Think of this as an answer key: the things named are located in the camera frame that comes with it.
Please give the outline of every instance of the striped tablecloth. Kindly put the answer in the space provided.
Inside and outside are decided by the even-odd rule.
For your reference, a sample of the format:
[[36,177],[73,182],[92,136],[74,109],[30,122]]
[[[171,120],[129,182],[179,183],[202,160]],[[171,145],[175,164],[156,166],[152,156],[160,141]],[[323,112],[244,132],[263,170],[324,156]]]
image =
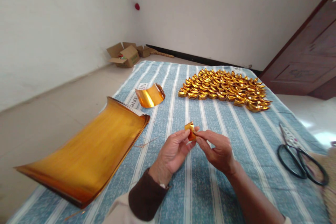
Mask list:
[[[244,107],[218,100],[189,100],[177,96],[186,78],[202,67],[143,61],[134,67],[128,80],[114,97],[150,115],[150,121],[120,168],[83,214],[71,217],[68,223],[101,223],[112,202],[128,192],[142,173],[156,159],[166,138],[194,121],[202,130],[210,129],[231,139],[235,158],[263,191],[266,197],[291,218],[293,223],[329,223],[326,208],[309,180],[292,176],[278,161],[276,150],[282,143],[279,122],[288,127],[304,148],[325,154],[316,139],[294,114],[270,91],[273,100],[265,112],[251,113]],[[253,72],[232,66],[209,66],[208,70],[234,70],[255,78]],[[134,88],[161,84],[166,99],[154,108],[142,108]],[[171,189],[155,216],[160,223],[244,223],[243,215],[226,177],[209,162],[199,146],[188,155],[173,176]],[[64,219],[79,211],[64,199],[38,186],[9,223],[64,223]]]

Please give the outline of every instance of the brown sleeve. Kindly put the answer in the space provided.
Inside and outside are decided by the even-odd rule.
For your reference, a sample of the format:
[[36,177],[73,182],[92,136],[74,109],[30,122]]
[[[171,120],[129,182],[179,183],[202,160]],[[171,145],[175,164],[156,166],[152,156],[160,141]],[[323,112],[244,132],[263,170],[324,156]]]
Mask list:
[[148,174],[149,168],[143,173],[140,180],[128,195],[129,207],[134,215],[143,221],[154,218],[168,189],[162,188]]

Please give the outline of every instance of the black scissors handle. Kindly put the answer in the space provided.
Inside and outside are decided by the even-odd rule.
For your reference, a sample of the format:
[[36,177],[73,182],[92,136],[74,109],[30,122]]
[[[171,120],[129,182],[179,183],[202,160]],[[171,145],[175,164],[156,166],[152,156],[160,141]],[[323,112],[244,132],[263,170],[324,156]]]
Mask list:
[[[329,183],[329,176],[328,176],[328,173],[325,171],[325,169],[323,168],[322,165],[320,165],[319,162],[317,162],[312,156],[310,156],[307,152],[305,152],[304,150],[302,149],[297,149],[297,155],[299,156],[299,159],[300,159],[300,162],[301,162],[301,165],[303,167],[303,169],[305,170],[308,178],[313,181],[315,184],[319,185],[319,186],[326,186],[328,183]],[[321,171],[322,175],[323,175],[323,181],[320,182],[320,181],[317,181],[314,176],[311,174],[309,168],[307,167],[306,165],[306,162],[303,160],[303,156],[302,155],[305,155],[308,159],[310,159],[310,161],[312,161]]]
[[[280,152],[282,149],[285,149],[289,155],[291,156],[292,160],[294,161],[295,165],[298,167],[298,169],[300,170],[301,174],[296,173],[295,171],[293,171],[292,169],[290,169],[286,163],[283,161]],[[297,159],[297,157],[291,152],[290,148],[293,148],[296,150],[296,153],[299,157],[299,159]],[[311,160],[314,164],[316,164],[316,166],[320,169],[322,175],[323,175],[323,181],[317,181],[314,176],[311,174],[310,170],[308,169],[306,162],[303,160],[303,155],[305,155],[309,160]],[[320,185],[320,186],[324,186],[327,185],[329,183],[329,176],[327,174],[327,172],[325,171],[325,169],[323,168],[322,165],[320,165],[319,162],[317,162],[312,156],[310,156],[307,152],[305,152],[302,149],[297,149],[294,147],[291,147],[289,145],[280,145],[278,147],[278,158],[281,162],[281,164],[290,172],[292,173],[294,176],[300,178],[300,179],[306,179],[309,178],[311,181],[313,181],[315,184]]]
[[[301,165],[301,160],[298,160],[297,157],[291,152],[291,150],[289,149],[290,146],[289,145],[279,145],[278,147],[278,158],[281,162],[281,164],[290,172],[292,173],[295,177],[298,177],[300,179],[306,179],[308,176],[307,176],[307,173],[306,173],[306,170],[302,167]],[[284,160],[282,159],[281,155],[280,155],[280,152],[282,149],[285,149],[289,155],[291,156],[292,160],[294,161],[294,164],[296,165],[296,167],[298,167],[298,169],[300,170],[301,174],[298,174],[296,173],[295,171],[293,171],[291,168],[289,168],[286,163],[284,162]]]

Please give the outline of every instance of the scissor blade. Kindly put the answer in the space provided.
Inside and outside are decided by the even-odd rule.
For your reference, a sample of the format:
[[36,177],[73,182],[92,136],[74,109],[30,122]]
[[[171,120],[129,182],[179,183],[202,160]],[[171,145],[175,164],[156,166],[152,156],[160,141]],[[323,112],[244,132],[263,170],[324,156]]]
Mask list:
[[293,135],[292,132],[289,131],[288,128],[282,126],[280,124],[281,132],[283,135],[283,138],[285,139],[286,144],[289,146],[295,147],[295,148],[301,148],[302,146],[300,145],[299,141],[296,139],[296,137]]

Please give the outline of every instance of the person's right hand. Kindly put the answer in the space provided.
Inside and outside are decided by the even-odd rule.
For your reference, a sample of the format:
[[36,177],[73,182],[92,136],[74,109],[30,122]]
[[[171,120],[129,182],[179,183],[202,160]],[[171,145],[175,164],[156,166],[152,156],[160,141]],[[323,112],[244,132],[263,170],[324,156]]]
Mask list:
[[[211,149],[207,140],[215,148]],[[196,141],[204,151],[208,161],[226,176],[236,173],[237,162],[233,157],[230,139],[213,131],[197,132]]]

